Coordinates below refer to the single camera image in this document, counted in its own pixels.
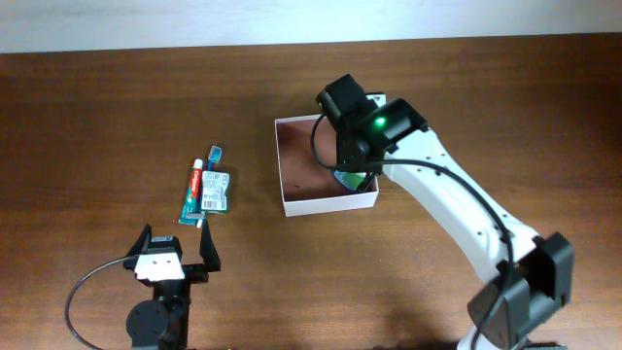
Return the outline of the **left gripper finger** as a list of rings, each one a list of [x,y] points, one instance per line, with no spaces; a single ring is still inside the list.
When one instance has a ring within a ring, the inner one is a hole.
[[[208,272],[218,272],[221,270],[221,260],[207,220],[204,220],[201,226],[199,255],[203,259]]]
[[[152,227],[149,224],[145,224],[139,237],[134,242],[134,244],[130,247],[130,249],[127,251],[126,255],[128,257],[140,255],[149,245],[151,238],[152,238]]]

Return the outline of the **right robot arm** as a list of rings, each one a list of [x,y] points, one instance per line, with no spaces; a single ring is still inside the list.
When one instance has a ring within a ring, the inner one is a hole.
[[[557,349],[530,333],[570,302],[574,249],[559,232],[542,237],[512,216],[456,163],[407,101],[377,102],[351,75],[316,102],[336,133],[336,181],[363,193],[380,175],[410,193],[462,250],[483,288],[468,302],[460,349]]]

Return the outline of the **clear spray bottle dark liquid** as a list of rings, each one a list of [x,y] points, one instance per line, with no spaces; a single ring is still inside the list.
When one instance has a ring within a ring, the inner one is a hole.
[[[334,170],[332,172],[332,176],[337,181],[337,183],[346,190],[350,192],[357,192],[359,186],[363,183],[366,174]]]

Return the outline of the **green white soap packet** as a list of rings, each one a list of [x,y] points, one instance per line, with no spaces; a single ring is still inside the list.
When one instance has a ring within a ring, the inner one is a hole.
[[[228,173],[203,171],[200,210],[206,213],[225,213],[228,210],[229,184]]]

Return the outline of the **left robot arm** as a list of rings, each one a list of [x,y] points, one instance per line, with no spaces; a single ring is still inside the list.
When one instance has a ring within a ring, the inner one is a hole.
[[[154,237],[144,226],[128,250],[123,267],[153,290],[152,297],[136,304],[126,318],[133,349],[180,350],[188,347],[191,287],[206,284],[221,260],[208,224],[200,232],[200,263],[183,263],[176,236]]]

